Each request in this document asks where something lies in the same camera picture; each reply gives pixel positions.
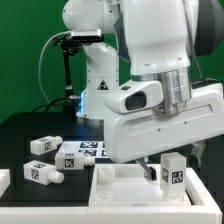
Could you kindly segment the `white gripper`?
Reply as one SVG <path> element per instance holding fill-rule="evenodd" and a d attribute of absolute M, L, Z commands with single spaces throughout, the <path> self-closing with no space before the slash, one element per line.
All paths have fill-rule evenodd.
<path fill-rule="evenodd" d="M 224 134 L 222 85 L 193 90 L 185 110 L 178 114 L 158 117 L 155 107 L 125 115 L 106 112 L 104 141 L 109 158 L 116 163 L 136 160 L 144 170 L 144 178 L 156 181 L 156 170 L 143 157 L 193 143 L 191 156 L 200 167 L 206 148 L 204 139 Z"/>

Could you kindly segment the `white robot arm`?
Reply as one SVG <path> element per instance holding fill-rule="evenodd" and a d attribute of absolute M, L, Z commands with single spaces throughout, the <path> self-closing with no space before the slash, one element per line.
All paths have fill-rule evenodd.
<path fill-rule="evenodd" d="M 224 133 L 220 83 L 191 82 L 189 69 L 222 38 L 217 0 L 68 0 L 62 18 L 86 54 L 87 86 L 77 113 L 103 123 L 115 163 Z"/>

